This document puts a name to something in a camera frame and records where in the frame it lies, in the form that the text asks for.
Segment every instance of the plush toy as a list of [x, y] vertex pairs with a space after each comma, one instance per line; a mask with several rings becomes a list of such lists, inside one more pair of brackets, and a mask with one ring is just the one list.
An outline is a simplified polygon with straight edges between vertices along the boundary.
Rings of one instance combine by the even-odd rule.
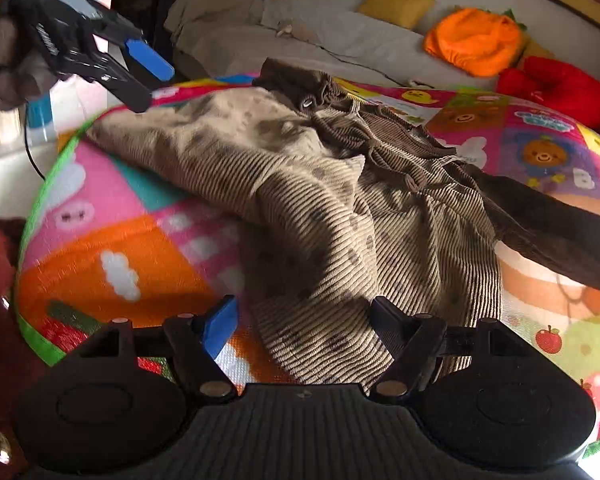
[[530, 56], [524, 71], [500, 74], [496, 91], [552, 108], [600, 134], [600, 82], [573, 65]]

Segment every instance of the red apple print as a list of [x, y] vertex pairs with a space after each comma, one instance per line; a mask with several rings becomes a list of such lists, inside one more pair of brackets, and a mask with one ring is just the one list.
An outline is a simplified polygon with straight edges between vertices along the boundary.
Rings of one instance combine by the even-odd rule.
[[557, 328], [548, 326], [548, 330], [539, 330], [536, 333], [536, 344], [543, 352], [548, 354], [557, 354], [562, 348], [562, 338], [559, 335], [560, 331]]
[[580, 379], [580, 386], [582, 386], [582, 389], [589, 394], [589, 397], [591, 397], [591, 399], [593, 399], [593, 392], [591, 391], [591, 384], [586, 383], [584, 381], [584, 379]]

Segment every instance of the screw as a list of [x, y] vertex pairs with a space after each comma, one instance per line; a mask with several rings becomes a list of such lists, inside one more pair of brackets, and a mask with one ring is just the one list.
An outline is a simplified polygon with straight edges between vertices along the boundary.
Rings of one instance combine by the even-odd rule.
[[231, 393], [231, 385], [224, 381], [209, 381], [200, 386], [200, 393], [206, 397], [221, 399]]
[[7, 465], [11, 461], [11, 444], [0, 431], [0, 463]]
[[383, 397], [400, 397], [407, 393], [407, 385], [400, 381], [384, 381], [376, 386], [376, 392]]

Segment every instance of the green mat edge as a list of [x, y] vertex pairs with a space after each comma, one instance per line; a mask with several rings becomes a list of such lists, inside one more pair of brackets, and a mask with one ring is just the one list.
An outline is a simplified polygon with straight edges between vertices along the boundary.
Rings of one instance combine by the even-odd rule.
[[14, 294], [13, 294], [13, 308], [16, 311], [16, 318], [18, 320], [18, 326], [20, 328], [20, 333], [24, 341], [29, 345], [29, 347], [36, 353], [40, 359], [42, 359], [47, 365], [53, 366], [60, 359], [62, 359], [66, 353], [59, 349], [56, 345], [54, 345], [51, 341], [46, 339], [40, 332], [38, 332], [35, 328], [33, 328], [26, 319], [24, 319], [20, 315], [20, 311], [18, 309], [18, 304], [15, 301], [15, 298], [18, 297], [16, 291], [18, 289], [18, 284], [20, 283], [20, 269], [22, 268], [22, 263], [24, 261], [24, 254], [29, 246], [29, 242], [31, 239], [31, 235], [33, 234], [34, 226], [36, 221], [38, 220], [38, 216], [40, 214], [40, 210], [42, 209], [42, 204], [44, 203], [46, 196], [51, 189], [52, 184], [56, 180], [56, 176], [62, 170], [67, 160], [73, 155], [75, 149], [78, 147], [78, 143], [80, 142], [80, 138], [82, 135], [93, 125], [93, 123], [98, 120], [98, 118], [94, 118], [90, 121], [87, 121], [83, 124], [83, 126], [78, 129], [75, 135], [69, 140], [66, 146], [62, 149], [60, 155], [58, 155], [58, 160], [54, 164], [49, 174], [46, 176], [45, 183], [42, 185], [42, 189], [38, 194], [38, 198], [36, 199], [29, 218], [27, 219], [27, 223], [24, 227], [24, 231], [22, 233], [22, 241], [20, 243], [20, 254], [18, 258], [18, 272], [16, 274], [15, 286], [14, 286]]

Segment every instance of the gloved hand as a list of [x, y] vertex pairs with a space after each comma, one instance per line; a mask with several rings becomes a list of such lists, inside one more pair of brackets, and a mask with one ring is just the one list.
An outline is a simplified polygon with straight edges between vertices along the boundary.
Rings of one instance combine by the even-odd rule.
[[0, 16], [0, 110], [39, 99], [57, 81], [16, 20]]

